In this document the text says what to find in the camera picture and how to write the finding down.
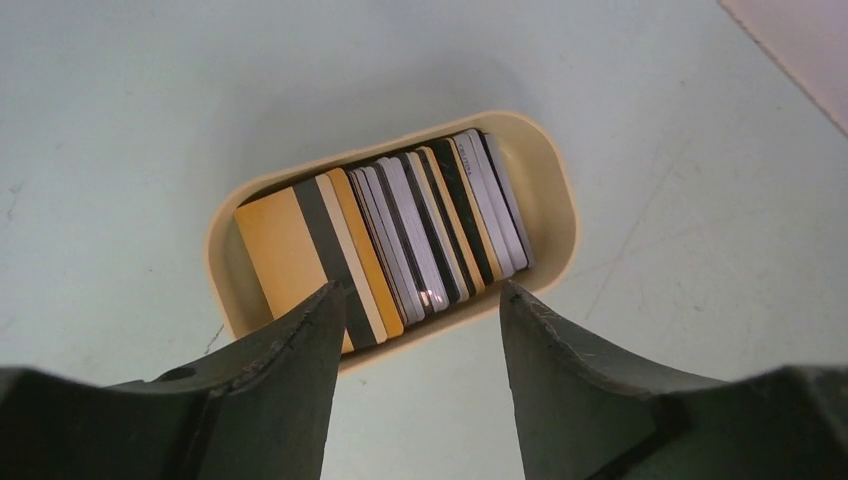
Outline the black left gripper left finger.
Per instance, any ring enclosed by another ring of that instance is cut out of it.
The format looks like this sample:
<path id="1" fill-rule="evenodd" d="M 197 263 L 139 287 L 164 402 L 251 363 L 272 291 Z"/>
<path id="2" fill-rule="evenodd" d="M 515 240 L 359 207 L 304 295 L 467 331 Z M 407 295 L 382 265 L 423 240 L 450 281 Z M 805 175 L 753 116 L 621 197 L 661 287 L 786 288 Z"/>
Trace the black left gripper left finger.
<path id="1" fill-rule="evenodd" d="M 152 381 L 1 371 L 5 479 L 317 479 L 345 309 L 329 283 L 260 330 Z"/>

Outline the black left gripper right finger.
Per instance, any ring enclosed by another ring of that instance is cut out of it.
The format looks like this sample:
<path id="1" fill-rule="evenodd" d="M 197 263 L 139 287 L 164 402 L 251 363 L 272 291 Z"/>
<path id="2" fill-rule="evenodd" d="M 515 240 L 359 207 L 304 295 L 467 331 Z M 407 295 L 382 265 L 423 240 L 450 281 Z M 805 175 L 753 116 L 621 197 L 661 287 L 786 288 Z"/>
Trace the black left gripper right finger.
<path id="1" fill-rule="evenodd" d="M 529 479 L 843 479 L 847 370 L 735 381 L 677 370 L 564 318 L 515 282 L 500 325 Z"/>

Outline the beige oval card tray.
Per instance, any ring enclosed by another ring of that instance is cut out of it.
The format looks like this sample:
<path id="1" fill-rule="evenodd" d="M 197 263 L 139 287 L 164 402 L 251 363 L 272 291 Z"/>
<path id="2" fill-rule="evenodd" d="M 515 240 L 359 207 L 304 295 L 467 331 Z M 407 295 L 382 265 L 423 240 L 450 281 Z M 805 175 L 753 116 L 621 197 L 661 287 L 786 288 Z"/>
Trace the beige oval card tray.
<path id="1" fill-rule="evenodd" d="M 339 282 L 349 369 L 495 310 L 508 280 L 547 289 L 578 232 L 549 135 L 487 111 L 247 181 L 211 220 L 207 272 L 237 339 Z"/>

